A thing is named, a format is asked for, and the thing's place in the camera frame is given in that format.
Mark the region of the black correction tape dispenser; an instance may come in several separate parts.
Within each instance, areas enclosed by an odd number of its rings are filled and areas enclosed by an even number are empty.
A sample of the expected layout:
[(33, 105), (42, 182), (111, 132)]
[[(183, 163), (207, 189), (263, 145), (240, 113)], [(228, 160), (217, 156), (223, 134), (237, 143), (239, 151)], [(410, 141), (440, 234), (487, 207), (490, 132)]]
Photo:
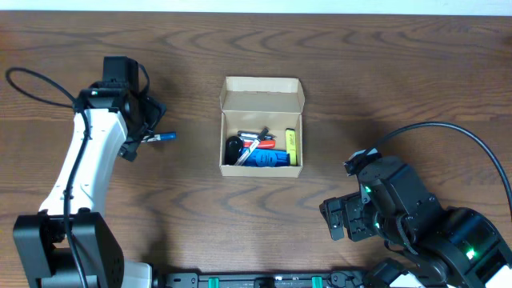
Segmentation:
[(233, 166), (242, 155), (244, 141), (239, 136), (231, 136), (226, 140), (224, 161), (226, 165)]

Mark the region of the cardboard box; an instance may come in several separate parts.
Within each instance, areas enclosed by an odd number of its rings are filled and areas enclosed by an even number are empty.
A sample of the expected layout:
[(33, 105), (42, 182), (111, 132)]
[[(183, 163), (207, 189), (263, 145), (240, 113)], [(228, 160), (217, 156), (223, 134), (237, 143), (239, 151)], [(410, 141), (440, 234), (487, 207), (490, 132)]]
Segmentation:
[[(221, 140), (219, 168), (223, 176), (296, 178), (303, 168), (302, 112), (305, 95), (297, 78), (227, 77), (219, 95)], [(295, 132), (294, 166), (232, 166), (226, 161), (227, 139), (239, 131), (260, 133), (264, 128), (275, 149), (286, 150), (286, 131)]]

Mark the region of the yellow highlighter pen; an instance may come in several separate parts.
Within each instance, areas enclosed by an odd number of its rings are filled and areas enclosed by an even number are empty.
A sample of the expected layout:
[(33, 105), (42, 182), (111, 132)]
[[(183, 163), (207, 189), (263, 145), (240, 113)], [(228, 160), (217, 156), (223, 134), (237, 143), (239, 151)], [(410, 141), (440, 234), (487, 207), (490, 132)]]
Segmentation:
[(286, 153), (289, 157), (290, 165), (296, 166), (298, 164), (298, 160), (297, 160), (297, 139), (296, 139), (295, 130), (286, 129), (285, 138), (286, 138)]

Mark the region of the red handled pliers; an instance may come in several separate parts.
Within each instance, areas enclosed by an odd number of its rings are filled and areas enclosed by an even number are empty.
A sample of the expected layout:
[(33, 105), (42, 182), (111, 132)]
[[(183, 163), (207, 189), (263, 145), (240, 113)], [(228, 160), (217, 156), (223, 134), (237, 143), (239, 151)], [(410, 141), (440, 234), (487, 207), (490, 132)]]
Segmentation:
[[(245, 148), (249, 148), (253, 144), (253, 141), (258, 137), (258, 134), (253, 133), (253, 132), (247, 132), (247, 131), (239, 131), (238, 136), (243, 141), (243, 146)], [(275, 136), (268, 134), (264, 137), (263, 140), (260, 141), (260, 143), (258, 144), (258, 148), (259, 149), (273, 149), (273, 148), (275, 148), (275, 145), (276, 145)]]

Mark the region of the black capped white marker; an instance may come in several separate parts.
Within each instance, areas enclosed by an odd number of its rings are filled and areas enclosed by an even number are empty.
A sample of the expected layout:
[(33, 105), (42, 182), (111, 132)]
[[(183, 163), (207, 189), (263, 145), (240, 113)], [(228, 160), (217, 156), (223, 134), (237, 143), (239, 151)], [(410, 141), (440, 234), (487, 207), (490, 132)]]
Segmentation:
[(258, 147), (261, 141), (265, 139), (265, 136), (268, 134), (269, 130), (265, 127), (259, 135), (256, 137), (255, 140), (250, 144), (250, 146), (247, 148), (247, 150), (238, 158), (235, 165), (236, 166), (242, 166), (245, 161), (248, 159), (248, 157), (254, 152), (254, 150)]

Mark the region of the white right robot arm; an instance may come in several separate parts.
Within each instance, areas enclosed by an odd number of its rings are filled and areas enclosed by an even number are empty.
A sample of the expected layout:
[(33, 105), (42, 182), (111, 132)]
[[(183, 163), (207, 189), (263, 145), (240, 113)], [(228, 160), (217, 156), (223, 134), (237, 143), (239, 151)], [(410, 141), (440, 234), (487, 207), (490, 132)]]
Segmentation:
[(327, 199), (319, 209), (333, 240), (383, 238), (388, 250), (415, 265), (410, 273), (424, 287), (510, 285), (511, 249), (475, 210), (445, 210), (432, 194), (404, 210), (360, 193)]

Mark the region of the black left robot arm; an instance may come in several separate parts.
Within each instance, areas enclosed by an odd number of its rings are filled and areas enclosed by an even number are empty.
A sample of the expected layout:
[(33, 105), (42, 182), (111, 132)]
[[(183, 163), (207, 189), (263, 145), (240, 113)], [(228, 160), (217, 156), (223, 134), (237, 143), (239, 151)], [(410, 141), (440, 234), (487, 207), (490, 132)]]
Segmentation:
[(73, 105), (74, 133), (58, 180), (13, 237), (31, 287), (163, 287), (144, 262), (125, 259), (104, 219), (117, 157), (132, 161), (166, 112), (127, 88), (89, 88)]

